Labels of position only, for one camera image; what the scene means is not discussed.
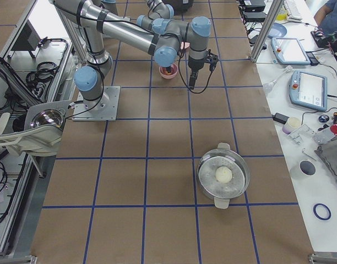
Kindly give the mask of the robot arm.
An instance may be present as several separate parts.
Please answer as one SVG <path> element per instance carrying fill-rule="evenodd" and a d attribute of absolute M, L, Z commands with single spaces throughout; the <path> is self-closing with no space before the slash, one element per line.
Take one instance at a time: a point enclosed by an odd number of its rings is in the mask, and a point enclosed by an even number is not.
<path fill-rule="evenodd" d="M 188 66 L 191 70 L 186 88 L 193 91 L 199 71 L 205 64 L 213 72 L 218 62 L 208 49 L 211 21 L 198 16 L 190 22 L 173 19 L 172 7 L 162 1 L 148 1 L 153 8 L 151 16 L 139 16 L 136 23 L 123 20 L 104 7 L 92 1 L 51 1 L 67 19 L 85 30 L 92 30 L 94 36 L 88 43 L 96 44 L 101 34 L 107 34 L 132 47 L 151 55 L 160 67 L 169 68 L 176 58 L 183 56 L 183 43 L 189 43 Z"/>
<path fill-rule="evenodd" d="M 163 1 L 147 1 L 149 14 L 140 15 L 135 23 L 118 16 L 116 1 L 102 1 L 96 30 L 110 35 L 154 57 L 161 67 L 170 67 L 180 50 L 182 36 L 172 29 L 174 10 Z"/>

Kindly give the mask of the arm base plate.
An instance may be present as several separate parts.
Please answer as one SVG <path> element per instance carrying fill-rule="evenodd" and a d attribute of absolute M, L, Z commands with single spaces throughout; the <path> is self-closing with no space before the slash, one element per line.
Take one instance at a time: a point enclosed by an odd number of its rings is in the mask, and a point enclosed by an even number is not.
<path fill-rule="evenodd" d="M 75 122 L 101 122 L 115 121 L 117 117 L 117 107 L 120 95 L 120 86 L 105 86 L 101 101 L 89 102 L 85 100 L 76 104 L 72 120 Z"/>

